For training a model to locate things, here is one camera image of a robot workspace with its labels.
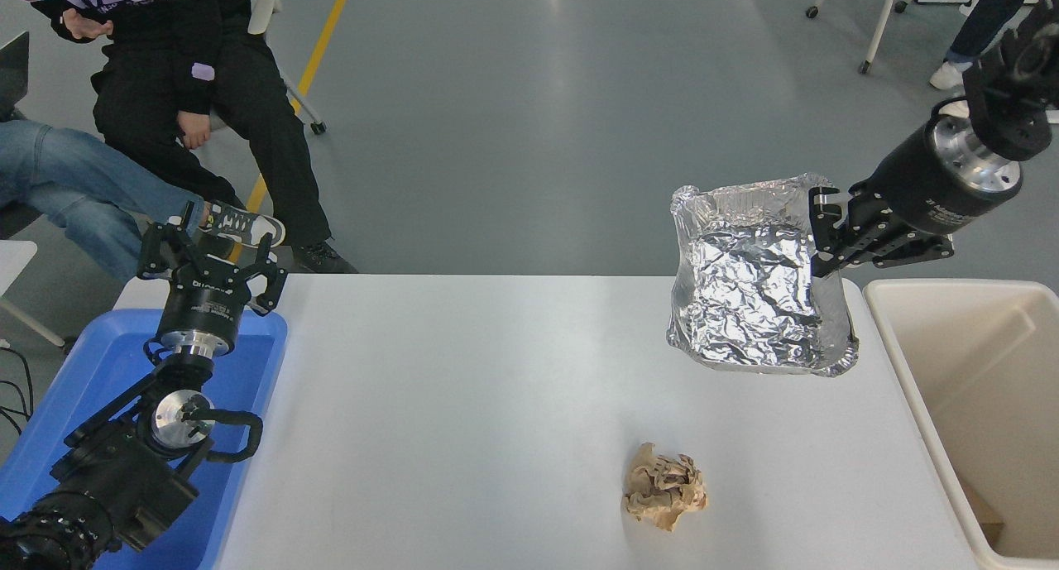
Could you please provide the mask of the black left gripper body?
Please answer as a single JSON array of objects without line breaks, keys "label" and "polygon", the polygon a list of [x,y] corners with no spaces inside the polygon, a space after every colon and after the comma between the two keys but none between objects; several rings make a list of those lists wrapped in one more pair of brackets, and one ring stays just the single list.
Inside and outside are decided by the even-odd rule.
[{"label": "black left gripper body", "polygon": [[189,280],[173,277],[156,336],[174,339],[197,332],[235,339],[250,295],[246,285],[215,286],[197,277]]}]

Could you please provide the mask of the seated person's right hand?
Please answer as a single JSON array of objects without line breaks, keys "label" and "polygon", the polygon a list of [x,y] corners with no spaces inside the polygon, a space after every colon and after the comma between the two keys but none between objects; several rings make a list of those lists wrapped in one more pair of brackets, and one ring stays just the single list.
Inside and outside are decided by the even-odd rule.
[{"label": "seated person's right hand", "polygon": [[65,8],[61,20],[65,30],[75,40],[91,41],[98,37],[109,37],[114,31],[113,21],[98,23],[98,21],[80,15],[76,8]]}]

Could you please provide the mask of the seated person's left hand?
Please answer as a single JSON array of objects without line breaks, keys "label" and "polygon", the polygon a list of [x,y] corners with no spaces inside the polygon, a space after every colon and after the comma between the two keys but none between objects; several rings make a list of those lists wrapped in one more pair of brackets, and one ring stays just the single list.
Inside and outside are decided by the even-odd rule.
[{"label": "seated person's left hand", "polygon": [[213,129],[211,117],[207,113],[187,113],[179,110],[175,114],[175,121],[180,129],[180,143],[189,152],[204,146],[211,139]]}]

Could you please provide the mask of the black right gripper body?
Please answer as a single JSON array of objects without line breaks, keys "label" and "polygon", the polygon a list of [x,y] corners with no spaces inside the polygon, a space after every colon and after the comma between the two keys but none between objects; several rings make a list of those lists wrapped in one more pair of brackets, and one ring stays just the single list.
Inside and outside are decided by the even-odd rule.
[{"label": "black right gripper body", "polygon": [[988,148],[968,120],[927,122],[860,183],[908,226],[951,234],[1010,200],[1010,160]]}]

